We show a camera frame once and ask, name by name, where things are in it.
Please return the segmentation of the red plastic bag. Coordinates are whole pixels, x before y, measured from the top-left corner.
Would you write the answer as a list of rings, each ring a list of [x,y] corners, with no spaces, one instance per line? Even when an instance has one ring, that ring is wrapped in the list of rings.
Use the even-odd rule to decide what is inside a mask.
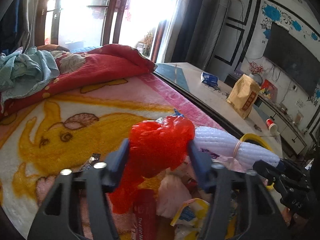
[[[129,134],[129,156],[120,184],[108,195],[112,212],[125,214],[132,211],[137,202],[155,200],[161,181],[155,177],[183,163],[189,141],[194,137],[194,124],[181,115],[133,125]]]

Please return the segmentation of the white vase with flowers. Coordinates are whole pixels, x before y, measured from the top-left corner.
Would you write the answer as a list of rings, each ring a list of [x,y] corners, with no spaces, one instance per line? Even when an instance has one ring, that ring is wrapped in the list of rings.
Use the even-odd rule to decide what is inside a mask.
[[[249,63],[249,71],[251,72],[250,77],[261,85],[263,81],[262,74],[265,71],[263,65],[252,61]]]

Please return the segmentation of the colourful picture frame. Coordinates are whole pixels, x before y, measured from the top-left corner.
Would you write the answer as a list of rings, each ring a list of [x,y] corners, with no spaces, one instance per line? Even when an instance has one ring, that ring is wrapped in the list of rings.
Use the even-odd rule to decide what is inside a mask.
[[[276,102],[278,89],[268,79],[264,80],[260,87],[260,93],[270,99],[272,102]]]

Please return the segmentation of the coffee table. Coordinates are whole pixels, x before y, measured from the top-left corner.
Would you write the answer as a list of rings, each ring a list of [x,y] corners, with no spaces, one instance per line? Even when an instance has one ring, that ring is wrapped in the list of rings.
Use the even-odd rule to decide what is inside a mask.
[[[222,81],[218,81],[215,88],[209,87],[201,81],[202,70],[186,62],[159,63],[155,74],[235,137],[240,138],[247,133],[256,134],[276,155],[283,156],[281,138],[272,135],[267,129],[267,116],[254,106],[249,116],[243,119],[227,103],[227,96],[232,89]]]

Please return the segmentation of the pink plastic bag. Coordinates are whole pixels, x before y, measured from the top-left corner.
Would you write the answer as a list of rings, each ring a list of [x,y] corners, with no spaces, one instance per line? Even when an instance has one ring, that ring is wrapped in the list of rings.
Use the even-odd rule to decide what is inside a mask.
[[[180,177],[166,175],[158,189],[156,214],[164,218],[173,218],[183,203],[191,198]]]

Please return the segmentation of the pink cartoon blanket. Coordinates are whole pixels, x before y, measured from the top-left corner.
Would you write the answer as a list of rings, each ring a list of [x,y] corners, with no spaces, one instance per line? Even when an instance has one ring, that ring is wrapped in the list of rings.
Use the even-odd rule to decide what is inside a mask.
[[[119,148],[132,125],[178,110],[195,126],[220,125],[153,74],[52,95],[1,121],[1,231],[26,238],[45,186],[65,168]]]

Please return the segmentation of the red snack box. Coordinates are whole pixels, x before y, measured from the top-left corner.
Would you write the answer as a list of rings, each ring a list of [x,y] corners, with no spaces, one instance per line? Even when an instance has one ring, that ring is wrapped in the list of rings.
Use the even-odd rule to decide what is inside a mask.
[[[156,199],[151,189],[139,189],[133,203],[131,239],[156,239]]]

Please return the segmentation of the wall television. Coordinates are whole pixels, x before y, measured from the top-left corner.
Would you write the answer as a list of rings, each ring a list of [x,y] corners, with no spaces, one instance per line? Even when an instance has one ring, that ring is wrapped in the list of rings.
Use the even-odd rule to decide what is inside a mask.
[[[319,82],[319,60],[288,30],[272,23],[264,57],[313,96]]]

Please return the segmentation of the grey standing air conditioner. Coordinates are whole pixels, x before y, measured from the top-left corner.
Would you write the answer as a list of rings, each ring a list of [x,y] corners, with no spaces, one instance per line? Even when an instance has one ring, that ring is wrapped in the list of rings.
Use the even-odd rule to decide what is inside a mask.
[[[200,12],[186,61],[206,70],[222,31],[230,0],[210,0]]]

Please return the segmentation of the blue tissue pack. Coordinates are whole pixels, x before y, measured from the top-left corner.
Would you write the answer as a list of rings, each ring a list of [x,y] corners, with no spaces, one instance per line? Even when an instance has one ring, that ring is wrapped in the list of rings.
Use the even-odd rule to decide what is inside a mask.
[[[201,82],[205,85],[208,85],[209,87],[217,87],[218,80],[218,77],[213,74],[209,74],[206,72],[201,73]]]

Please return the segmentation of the yellow rimmed trash bin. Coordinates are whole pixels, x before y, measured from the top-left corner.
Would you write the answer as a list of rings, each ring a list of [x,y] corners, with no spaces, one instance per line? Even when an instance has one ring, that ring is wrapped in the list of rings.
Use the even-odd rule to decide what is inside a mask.
[[[260,136],[255,135],[253,133],[246,133],[244,134],[241,138],[240,141],[242,142],[249,142],[252,144],[256,144],[259,145],[269,151],[271,151],[273,153],[272,148],[268,145],[268,143],[266,141],[264,141]],[[274,189],[274,183],[269,184],[267,179],[263,179],[263,184],[266,186],[266,188],[268,189],[268,191],[271,191]]]

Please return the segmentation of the white foam roll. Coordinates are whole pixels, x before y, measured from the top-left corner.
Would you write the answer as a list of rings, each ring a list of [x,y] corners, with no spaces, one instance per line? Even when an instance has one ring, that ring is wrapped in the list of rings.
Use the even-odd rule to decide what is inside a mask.
[[[225,161],[230,169],[245,171],[255,162],[264,162],[276,167],[280,158],[262,146],[243,142],[223,130],[200,126],[195,129],[195,145],[213,158]]]

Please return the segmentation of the red floral quilt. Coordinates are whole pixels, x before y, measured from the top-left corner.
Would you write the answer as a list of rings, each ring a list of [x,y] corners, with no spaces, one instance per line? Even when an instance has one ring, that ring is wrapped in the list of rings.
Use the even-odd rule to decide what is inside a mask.
[[[157,65],[136,48],[107,44],[83,53],[85,62],[71,73],[60,74],[37,93],[22,99],[8,99],[1,107],[1,119],[50,96],[87,85],[153,72]]]

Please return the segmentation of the yellow white snack bag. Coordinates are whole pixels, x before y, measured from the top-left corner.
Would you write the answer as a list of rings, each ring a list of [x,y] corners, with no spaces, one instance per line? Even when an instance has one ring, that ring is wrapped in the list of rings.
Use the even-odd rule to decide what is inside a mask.
[[[203,227],[204,219],[209,207],[210,204],[200,198],[193,198],[184,202],[170,223],[171,226],[176,227],[174,239],[197,239]],[[231,213],[229,215],[225,239],[235,236],[237,207],[236,197],[232,197]]]

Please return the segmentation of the red paper cup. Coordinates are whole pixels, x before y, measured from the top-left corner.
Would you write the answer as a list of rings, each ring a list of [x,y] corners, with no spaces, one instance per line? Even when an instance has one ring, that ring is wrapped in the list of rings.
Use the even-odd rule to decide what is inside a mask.
[[[266,126],[269,130],[269,132],[272,134],[272,135],[275,135],[276,132],[278,131],[278,126],[277,124],[274,123],[273,119],[271,118],[268,118],[266,121]]]

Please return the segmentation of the brown paper bag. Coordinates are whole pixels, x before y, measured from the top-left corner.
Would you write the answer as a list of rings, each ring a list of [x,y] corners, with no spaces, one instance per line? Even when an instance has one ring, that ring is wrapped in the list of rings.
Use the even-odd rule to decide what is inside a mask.
[[[258,83],[250,76],[244,74],[235,83],[226,101],[236,113],[245,119],[249,116],[259,92],[260,87]]]

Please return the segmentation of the tv cabinet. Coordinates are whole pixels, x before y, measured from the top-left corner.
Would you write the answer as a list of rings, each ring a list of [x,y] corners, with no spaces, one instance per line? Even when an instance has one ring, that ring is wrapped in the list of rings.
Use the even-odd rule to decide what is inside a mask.
[[[289,157],[299,155],[305,150],[307,143],[303,133],[293,123],[289,115],[281,111],[278,104],[272,102],[263,93],[259,93],[255,105],[278,126],[282,146],[285,147],[285,152]]]

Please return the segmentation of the light blue cloth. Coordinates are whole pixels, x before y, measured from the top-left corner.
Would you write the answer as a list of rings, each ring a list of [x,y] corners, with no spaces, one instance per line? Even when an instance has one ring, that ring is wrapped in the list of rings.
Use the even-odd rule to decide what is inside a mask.
[[[1,112],[5,102],[31,96],[60,75],[52,54],[31,47],[9,55],[1,53]]]

